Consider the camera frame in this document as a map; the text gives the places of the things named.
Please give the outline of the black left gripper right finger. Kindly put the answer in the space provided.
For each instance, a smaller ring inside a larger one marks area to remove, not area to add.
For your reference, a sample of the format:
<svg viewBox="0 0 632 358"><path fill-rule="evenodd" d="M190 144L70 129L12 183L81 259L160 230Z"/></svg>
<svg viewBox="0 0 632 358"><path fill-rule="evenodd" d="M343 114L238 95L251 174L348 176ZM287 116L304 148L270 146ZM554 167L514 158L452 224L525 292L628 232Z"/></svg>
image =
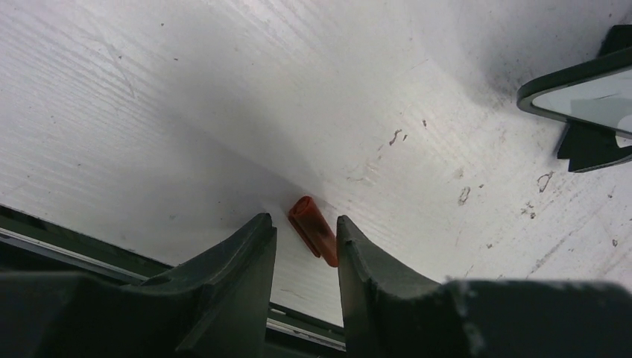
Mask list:
<svg viewBox="0 0 632 358"><path fill-rule="evenodd" d="M437 283L337 220L349 357L629 357L631 294L614 283Z"/></svg>

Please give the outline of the black framed whiteboard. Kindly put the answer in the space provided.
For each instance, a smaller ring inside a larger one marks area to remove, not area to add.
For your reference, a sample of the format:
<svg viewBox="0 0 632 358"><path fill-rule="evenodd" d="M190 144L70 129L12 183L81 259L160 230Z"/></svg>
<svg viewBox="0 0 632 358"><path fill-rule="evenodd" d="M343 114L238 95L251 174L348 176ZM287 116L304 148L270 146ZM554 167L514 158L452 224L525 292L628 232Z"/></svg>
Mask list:
<svg viewBox="0 0 632 358"><path fill-rule="evenodd" d="M572 173L631 161L631 26L614 25L593 60L535 78L516 94L526 113L564 122L556 157Z"/></svg>

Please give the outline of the red marker cap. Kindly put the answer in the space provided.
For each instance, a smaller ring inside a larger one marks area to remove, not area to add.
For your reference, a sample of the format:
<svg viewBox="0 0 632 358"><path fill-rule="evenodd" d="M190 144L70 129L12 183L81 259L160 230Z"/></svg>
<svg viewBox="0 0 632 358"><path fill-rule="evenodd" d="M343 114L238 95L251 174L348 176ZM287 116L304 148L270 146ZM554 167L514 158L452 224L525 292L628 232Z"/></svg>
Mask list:
<svg viewBox="0 0 632 358"><path fill-rule="evenodd" d="M311 196L303 196L288 211L288 221L310 252L337 268L336 236Z"/></svg>

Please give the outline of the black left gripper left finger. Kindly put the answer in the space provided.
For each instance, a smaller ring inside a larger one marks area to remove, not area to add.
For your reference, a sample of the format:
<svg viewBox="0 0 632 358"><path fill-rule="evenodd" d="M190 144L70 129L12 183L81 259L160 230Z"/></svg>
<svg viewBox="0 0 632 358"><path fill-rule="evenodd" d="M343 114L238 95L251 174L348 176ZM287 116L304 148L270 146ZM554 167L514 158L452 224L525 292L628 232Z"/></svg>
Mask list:
<svg viewBox="0 0 632 358"><path fill-rule="evenodd" d="M173 269L117 286L1 275L3 357L262 357L277 249L267 213Z"/></svg>

